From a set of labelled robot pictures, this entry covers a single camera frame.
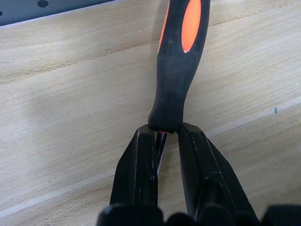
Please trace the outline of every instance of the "tool handle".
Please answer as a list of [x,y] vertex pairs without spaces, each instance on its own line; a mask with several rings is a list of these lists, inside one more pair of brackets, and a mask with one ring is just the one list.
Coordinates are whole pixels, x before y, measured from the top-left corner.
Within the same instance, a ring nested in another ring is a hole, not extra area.
[[170,0],[157,59],[157,92],[149,115],[155,130],[178,132],[185,98],[204,48],[210,0]]

